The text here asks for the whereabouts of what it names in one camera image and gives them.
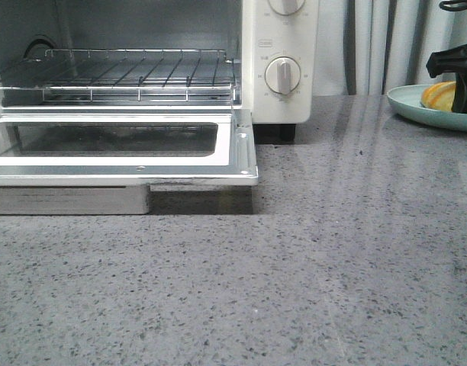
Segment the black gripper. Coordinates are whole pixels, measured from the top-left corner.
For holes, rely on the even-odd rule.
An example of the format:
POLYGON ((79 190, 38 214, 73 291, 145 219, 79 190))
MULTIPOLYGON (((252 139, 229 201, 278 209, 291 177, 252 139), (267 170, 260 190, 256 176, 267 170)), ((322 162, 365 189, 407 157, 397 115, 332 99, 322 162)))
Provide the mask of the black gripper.
POLYGON ((467 44, 431 53, 426 68, 432 79, 446 72, 456 73, 452 112, 467 114, 467 44))

